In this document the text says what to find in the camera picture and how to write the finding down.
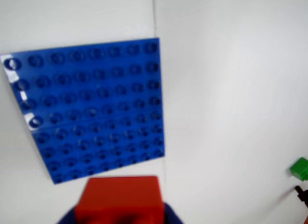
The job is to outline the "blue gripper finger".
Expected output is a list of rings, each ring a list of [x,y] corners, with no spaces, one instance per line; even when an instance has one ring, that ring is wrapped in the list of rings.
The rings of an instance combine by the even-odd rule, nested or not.
[[[71,208],[58,222],[57,224],[77,224],[75,207]]]
[[[172,207],[164,203],[164,224],[184,224]]]

